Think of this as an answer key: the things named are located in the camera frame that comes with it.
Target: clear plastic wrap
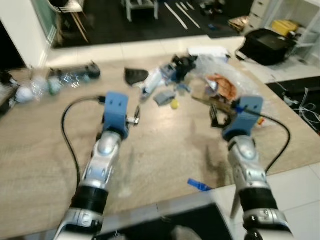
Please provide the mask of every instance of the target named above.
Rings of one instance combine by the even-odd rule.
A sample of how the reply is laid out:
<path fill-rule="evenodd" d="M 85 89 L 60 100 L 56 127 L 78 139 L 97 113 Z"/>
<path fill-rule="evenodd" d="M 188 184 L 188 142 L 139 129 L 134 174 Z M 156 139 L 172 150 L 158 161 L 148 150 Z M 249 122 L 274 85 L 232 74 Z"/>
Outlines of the clear plastic wrap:
<path fill-rule="evenodd" d="M 200 55 L 195 64 L 196 68 L 192 73 L 200 78 L 204 79 L 207 75 L 214 74 L 220 74 L 226 77 L 237 88 L 236 98 L 246 95 L 261 96 L 258 85 L 252 79 L 219 58 L 210 55 Z M 272 102 L 267 99 L 263 100 L 262 113 L 268 116 L 277 117 L 278 112 Z M 274 125 L 274 123 L 265 119 L 261 126 L 265 127 L 270 125 Z"/>

